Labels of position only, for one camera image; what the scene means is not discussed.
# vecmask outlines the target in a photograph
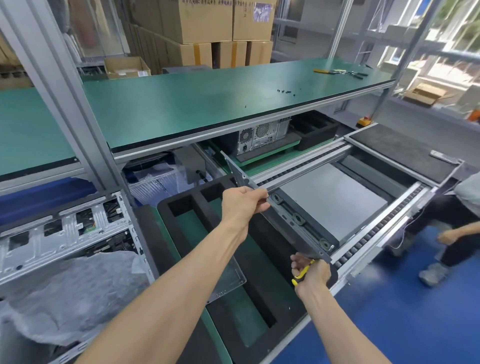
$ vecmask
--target sticker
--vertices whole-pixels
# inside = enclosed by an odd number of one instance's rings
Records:
[[[272,4],[256,2],[255,9],[253,10],[253,21],[260,22],[260,23],[267,23],[270,20],[271,10],[272,10]]]

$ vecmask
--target jeans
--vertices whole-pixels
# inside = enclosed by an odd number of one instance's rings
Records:
[[[414,221],[407,226],[406,232],[414,235],[422,231],[430,220],[438,220],[452,225],[453,229],[480,220],[455,195],[442,194],[435,196],[413,219]],[[479,248],[480,234],[463,236],[447,246],[440,262],[447,267],[456,266],[472,257]]]

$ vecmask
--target hand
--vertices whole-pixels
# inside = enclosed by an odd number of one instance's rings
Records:
[[[248,223],[252,216],[270,207],[266,201],[268,192],[264,188],[229,188],[223,192],[222,223],[239,229],[239,242],[247,238]]]
[[[445,245],[451,245],[460,238],[461,235],[456,230],[446,230],[437,236],[437,240]]]
[[[300,253],[291,255],[292,260],[292,274],[298,276],[300,272],[308,265],[310,265],[311,259],[306,258]],[[309,292],[326,289],[326,284],[331,277],[330,265],[324,260],[316,261],[310,265],[305,279],[295,286],[295,292],[302,300],[303,297]]]

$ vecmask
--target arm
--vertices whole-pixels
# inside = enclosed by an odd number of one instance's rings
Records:
[[[247,237],[250,218],[270,206],[266,197],[265,189],[225,190],[221,223],[120,312],[76,363],[176,363],[220,275]]]
[[[444,232],[441,232],[437,239],[442,244],[450,245],[455,243],[458,239],[463,236],[480,234],[480,221],[472,222],[458,229],[451,229]]]
[[[310,259],[299,253],[291,258],[294,276],[310,263]],[[330,266],[324,261],[316,262],[295,291],[305,304],[332,364],[390,364],[338,305],[326,287],[329,278]]]

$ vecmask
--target remote control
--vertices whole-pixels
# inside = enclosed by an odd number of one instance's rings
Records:
[[[437,152],[436,150],[432,150],[430,152],[430,155],[434,158],[439,159],[439,160],[443,160],[444,162],[453,164],[454,166],[457,166],[457,165],[460,164],[460,160],[458,158],[453,158],[453,157],[447,156],[443,153]]]

